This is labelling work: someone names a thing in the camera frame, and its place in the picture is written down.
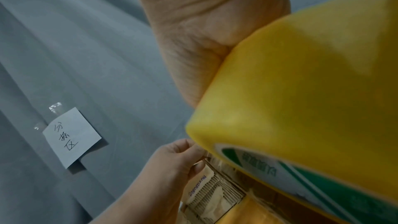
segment hand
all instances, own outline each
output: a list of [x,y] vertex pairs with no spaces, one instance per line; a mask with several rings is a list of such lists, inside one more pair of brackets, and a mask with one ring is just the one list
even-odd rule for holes
[[290,13],[289,0],[141,0],[160,51],[193,107],[229,51]]
[[190,139],[160,147],[127,191],[95,224],[174,224],[182,192],[205,167],[205,150]]

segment tape roll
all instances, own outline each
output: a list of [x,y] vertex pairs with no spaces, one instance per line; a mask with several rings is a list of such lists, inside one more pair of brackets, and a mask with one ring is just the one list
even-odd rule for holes
[[321,212],[398,223],[397,40],[398,0],[282,18],[232,50],[187,132]]

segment white paper note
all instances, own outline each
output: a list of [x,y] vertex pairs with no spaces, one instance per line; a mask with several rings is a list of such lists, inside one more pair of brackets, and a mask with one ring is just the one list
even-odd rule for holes
[[101,139],[76,108],[53,120],[43,134],[65,168]]

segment person's right hand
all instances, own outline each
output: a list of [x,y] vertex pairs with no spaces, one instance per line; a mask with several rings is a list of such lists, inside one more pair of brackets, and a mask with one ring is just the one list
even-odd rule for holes
[[289,0],[141,1],[166,65],[193,107],[236,44],[290,13]]

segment green and white label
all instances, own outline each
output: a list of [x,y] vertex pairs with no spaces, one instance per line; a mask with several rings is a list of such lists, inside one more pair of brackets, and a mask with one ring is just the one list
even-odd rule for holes
[[258,180],[347,222],[398,224],[397,207],[344,184],[238,146],[216,150]]

